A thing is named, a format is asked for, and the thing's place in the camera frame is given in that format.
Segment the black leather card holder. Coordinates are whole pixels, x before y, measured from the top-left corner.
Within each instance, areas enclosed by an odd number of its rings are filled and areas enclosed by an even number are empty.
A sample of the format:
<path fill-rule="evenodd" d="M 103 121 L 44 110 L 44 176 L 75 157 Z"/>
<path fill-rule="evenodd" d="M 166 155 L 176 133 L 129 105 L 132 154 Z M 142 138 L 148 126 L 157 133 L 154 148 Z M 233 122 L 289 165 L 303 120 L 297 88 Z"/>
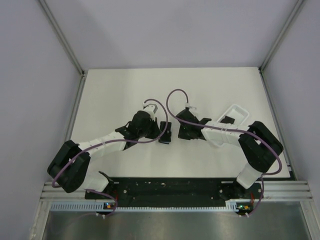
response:
<path fill-rule="evenodd" d="M 163 132 L 163 135 L 159 138 L 158 142 L 161 144 L 166 144 L 169 145 L 172 141 L 172 123 L 168 122 L 166 123 L 165 121 L 160 122 L 160 131 Z"/>

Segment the black credit card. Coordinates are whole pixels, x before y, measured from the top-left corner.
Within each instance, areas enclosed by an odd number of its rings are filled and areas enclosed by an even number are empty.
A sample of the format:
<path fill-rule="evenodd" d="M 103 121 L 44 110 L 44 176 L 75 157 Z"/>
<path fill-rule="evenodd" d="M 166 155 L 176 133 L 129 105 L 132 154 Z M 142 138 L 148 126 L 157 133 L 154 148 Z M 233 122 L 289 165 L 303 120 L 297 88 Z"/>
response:
<path fill-rule="evenodd" d="M 231 125 L 233 125 L 235 123 L 235 119 L 230 117 L 230 116 L 225 115 L 219 122 L 222 123 L 222 124 L 231 124 Z"/>

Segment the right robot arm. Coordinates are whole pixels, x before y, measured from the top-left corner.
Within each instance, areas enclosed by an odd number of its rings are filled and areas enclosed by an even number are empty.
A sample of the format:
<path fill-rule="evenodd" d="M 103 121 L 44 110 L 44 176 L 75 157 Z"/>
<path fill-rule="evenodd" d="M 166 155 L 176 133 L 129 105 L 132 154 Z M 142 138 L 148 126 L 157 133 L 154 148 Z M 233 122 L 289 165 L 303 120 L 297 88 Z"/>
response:
<path fill-rule="evenodd" d="M 211 118 L 199 120 L 193 107 L 186 107 L 175 116 L 180 123 L 180 139 L 204 140 L 215 147 L 229 144 L 241 148 L 247 163 L 233 185 L 233 192 L 239 198 L 251 193 L 253 183 L 269 171 L 284 150 L 262 122 L 243 125 L 248 117 L 249 112 L 236 104 L 229 107 L 217 121 Z"/>

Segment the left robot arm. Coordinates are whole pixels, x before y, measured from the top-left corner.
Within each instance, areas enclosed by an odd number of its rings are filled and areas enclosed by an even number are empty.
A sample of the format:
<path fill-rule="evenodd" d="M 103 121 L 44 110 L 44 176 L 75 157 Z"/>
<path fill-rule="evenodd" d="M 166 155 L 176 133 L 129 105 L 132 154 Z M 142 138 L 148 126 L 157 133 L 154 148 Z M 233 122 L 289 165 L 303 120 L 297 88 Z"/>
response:
<path fill-rule="evenodd" d="M 156 139 L 160 128 L 154 106 L 139 110 L 126 125 L 103 137 L 81 143 L 66 141 L 49 164 L 47 173 L 66 193 L 89 189 L 102 198 L 109 198 L 114 191 L 111 180 L 106 173 L 90 170 L 89 166 L 108 154 L 133 147 L 142 138 Z"/>

